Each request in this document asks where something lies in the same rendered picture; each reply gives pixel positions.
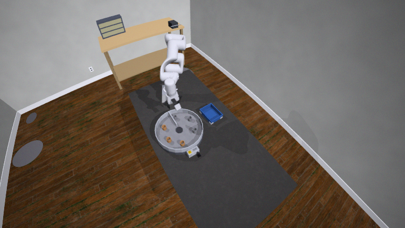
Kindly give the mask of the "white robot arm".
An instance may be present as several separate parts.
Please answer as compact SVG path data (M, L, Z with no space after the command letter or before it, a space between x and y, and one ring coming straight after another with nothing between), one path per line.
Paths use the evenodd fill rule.
M168 96L172 97L176 95L176 91L178 90L175 84L179 79L179 74L183 73L184 55L178 53L178 50L184 51L186 49L186 37L184 35L169 33L165 35L165 42L167 45L167 58L160 68L160 80L164 82L165 85L163 91L167 93ZM176 110L181 109L180 104L175 98L171 99L171 101Z

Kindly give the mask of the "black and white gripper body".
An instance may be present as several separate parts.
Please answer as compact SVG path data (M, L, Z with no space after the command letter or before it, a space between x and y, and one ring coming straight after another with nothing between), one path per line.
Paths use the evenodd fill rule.
M172 96L172 97L170 97L170 96L168 96L168 95L166 94L166 100L167 100L167 103L168 103L169 105L173 103L173 102L171 101L171 99L173 99L173 98L175 98L176 101L179 100L179 96L178 96L178 93L177 93L177 92L176 92L176 95L175 95L175 96Z

